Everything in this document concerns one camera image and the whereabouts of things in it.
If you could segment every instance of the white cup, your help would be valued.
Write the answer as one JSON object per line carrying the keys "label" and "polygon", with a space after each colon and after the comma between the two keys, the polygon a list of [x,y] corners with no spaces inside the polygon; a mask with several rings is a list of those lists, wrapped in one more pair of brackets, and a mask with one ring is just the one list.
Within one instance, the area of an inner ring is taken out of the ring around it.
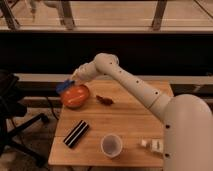
{"label": "white cup", "polygon": [[122,140],[116,134],[107,134],[101,140],[101,150],[109,158],[118,156],[122,148]]}

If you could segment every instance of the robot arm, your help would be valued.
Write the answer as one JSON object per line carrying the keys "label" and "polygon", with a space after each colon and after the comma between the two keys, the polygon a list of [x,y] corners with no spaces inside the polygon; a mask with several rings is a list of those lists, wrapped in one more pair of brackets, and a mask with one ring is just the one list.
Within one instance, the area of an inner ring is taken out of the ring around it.
{"label": "robot arm", "polygon": [[164,171],[213,171],[213,116],[193,95],[169,97],[118,65],[111,54],[98,54],[71,76],[76,84],[110,75],[164,124]]}
{"label": "robot arm", "polygon": [[115,55],[105,53],[96,55],[92,62],[76,69],[70,79],[75,80],[76,84],[82,84],[93,80],[98,75],[109,75],[117,80],[163,122],[163,110],[171,97],[119,67],[118,58]]}

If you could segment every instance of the white object in background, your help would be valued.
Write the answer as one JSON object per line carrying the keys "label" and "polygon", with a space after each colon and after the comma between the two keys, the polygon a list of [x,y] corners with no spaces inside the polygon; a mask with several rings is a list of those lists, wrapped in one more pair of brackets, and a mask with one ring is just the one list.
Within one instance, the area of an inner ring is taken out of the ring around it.
{"label": "white object in background", "polygon": [[148,148],[151,152],[163,154],[162,139],[142,139],[141,146],[144,148]]}

